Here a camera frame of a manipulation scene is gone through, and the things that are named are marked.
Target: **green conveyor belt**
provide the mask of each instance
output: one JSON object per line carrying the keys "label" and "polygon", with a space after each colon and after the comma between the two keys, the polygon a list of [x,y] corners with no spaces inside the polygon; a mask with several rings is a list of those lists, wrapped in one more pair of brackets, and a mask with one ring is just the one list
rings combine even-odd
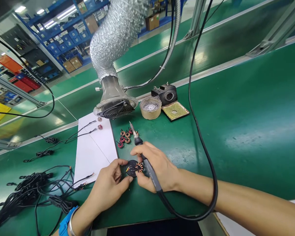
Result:
{"label": "green conveyor belt", "polygon": [[[189,109],[187,85],[178,87],[177,92],[179,101]],[[218,179],[295,199],[295,43],[192,82],[191,100]],[[143,140],[163,150],[175,165],[211,176],[191,115],[172,123],[164,114],[148,121],[137,108],[111,122],[116,137],[121,128],[128,127],[129,120],[140,130]],[[62,140],[76,131],[74,127],[54,136]],[[49,146],[40,140],[0,156],[0,202],[14,189],[6,183],[18,183],[20,175],[54,165],[74,167],[76,141],[57,146],[53,156],[22,162]],[[132,159],[129,152],[133,146],[132,143],[119,149],[119,157]],[[59,177],[64,171],[57,170],[55,174]],[[82,203],[89,192],[90,189],[77,192],[74,199]],[[166,193],[166,196],[182,214],[205,210],[202,204],[180,193]],[[127,214],[137,203],[140,211]],[[38,209],[42,235],[51,231],[59,213],[53,206]],[[169,217],[172,216],[158,197],[134,181],[130,191],[102,213],[94,226],[102,228]],[[35,234],[33,208],[25,209],[0,228],[0,235]]]}

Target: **ceiling light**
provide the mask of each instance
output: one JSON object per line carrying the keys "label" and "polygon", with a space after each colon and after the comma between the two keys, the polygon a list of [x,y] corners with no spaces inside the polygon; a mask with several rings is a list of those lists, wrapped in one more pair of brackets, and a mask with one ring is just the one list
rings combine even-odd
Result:
{"label": "ceiling light", "polygon": [[15,12],[16,13],[21,13],[22,11],[24,11],[26,9],[26,7],[24,7],[24,6],[20,6],[19,8],[17,8],[16,10],[15,10]]}
{"label": "ceiling light", "polygon": [[57,24],[57,22],[54,22],[53,24],[47,26],[46,29],[49,29],[49,28],[53,27],[55,24]]}
{"label": "ceiling light", "polygon": [[63,20],[64,18],[70,16],[72,13],[76,12],[77,9],[74,9],[73,11],[69,12],[67,15],[63,16],[62,18],[60,18],[59,20]]}
{"label": "ceiling light", "polygon": [[36,12],[38,15],[40,15],[41,13],[43,13],[45,10],[40,9],[38,12]]}
{"label": "ceiling light", "polygon": [[58,19],[62,18],[64,15],[66,15],[67,13],[69,13],[70,11],[76,9],[75,6],[70,7],[68,10],[66,10],[64,13],[62,13],[61,15],[57,16]]}
{"label": "ceiling light", "polygon": [[50,22],[46,23],[44,26],[47,28],[47,26],[51,25],[52,23],[54,23],[54,21],[50,21]]}

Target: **left hand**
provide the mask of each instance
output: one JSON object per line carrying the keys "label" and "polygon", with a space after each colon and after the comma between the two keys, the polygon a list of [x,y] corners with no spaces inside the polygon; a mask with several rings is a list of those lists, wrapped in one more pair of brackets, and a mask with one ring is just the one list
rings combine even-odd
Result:
{"label": "left hand", "polygon": [[109,166],[102,168],[87,199],[89,206],[96,206],[98,213],[114,205],[128,189],[133,177],[127,176],[122,181],[120,165],[126,165],[127,160],[115,159]]}

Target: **hand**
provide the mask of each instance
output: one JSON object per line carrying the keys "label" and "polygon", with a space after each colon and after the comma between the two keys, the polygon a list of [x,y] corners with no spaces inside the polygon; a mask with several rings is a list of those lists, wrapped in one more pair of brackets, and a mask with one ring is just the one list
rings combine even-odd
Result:
{"label": "hand", "polygon": [[126,160],[115,159],[109,166],[101,169],[87,199],[89,206],[96,205],[95,210],[102,212],[116,203],[133,180],[133,177],[127,176],[120,181],[120,165],[127,163]]}
{"label": "hand", "polygon": [[[149,160],[164,192],[178,191],[179,170],[160,149],[149,142],[144,142],[142,145],[135,146],[130,154],[132,156],[137,155],[138,162],[142,162],[141,154]],[[138,177],[138,184],[141,187],[151,192],[156,192],[150,178],[146,177],[142,172],[136,172],[136,175]]]}

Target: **flexible aluminum duct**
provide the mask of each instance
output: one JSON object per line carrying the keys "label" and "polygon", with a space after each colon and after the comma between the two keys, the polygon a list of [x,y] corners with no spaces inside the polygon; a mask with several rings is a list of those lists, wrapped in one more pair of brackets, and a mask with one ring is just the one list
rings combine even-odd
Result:
{"label": "flexible aluminum duct", "polygon": [[169,51],[167,54],[167,57],[164,60],[164,63],[161,67],[161,69],[158,71],[158,73],[151,79],[149,79],[148,81],[144,82],[143,84],[140,85],[135,85],[135,86],[128,86],[125,87],[125,90],[128,89],[137,89],[140,87],[143,87],[145,85],[148,85],[149,83],[151,83],[153,80],[155,80],[160,74],[161,72],[165,69],[166,64],[168,63],[171,54],[173,53],[175,44],[176,44],[176,40],[177,40],[177,36],[178,36],[178,30],[179,30],[179,24],[180,24],[180,0],[175,0],[175,29],[174,29],[174,36],[173,39],[171,41],[171,44],[169,45]]}
{"label": "flexible aluminum duct", "polygon": [[111,0],[106,19],[92,37],[90,52],[99,81],[117,77],[113,62],[124,55],[141,32],[148,0]]}

